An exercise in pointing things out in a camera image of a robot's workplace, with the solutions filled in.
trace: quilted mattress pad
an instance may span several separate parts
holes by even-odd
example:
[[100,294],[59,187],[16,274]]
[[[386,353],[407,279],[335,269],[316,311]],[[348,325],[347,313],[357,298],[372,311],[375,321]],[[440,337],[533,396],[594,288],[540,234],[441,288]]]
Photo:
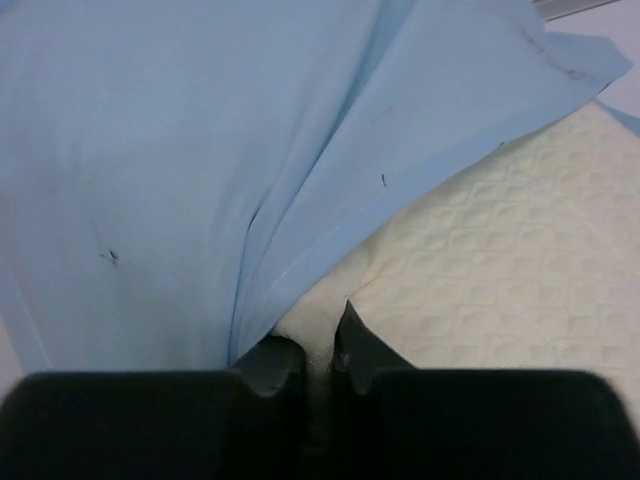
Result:
[[597,104],[501,147],[399,212],[276,328],[322,411],[350,299],[422,368],[571,368],[640,426],[640,140]]

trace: white quilted fabric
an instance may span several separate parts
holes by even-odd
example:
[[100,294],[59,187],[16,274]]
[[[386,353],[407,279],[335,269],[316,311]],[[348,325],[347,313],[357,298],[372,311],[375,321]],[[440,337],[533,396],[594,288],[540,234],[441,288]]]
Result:
[[322,390],[350,297],[416,366],[594,371],[640,427],[639,212],[640,140],[590,104],[398,213],[276,332]]

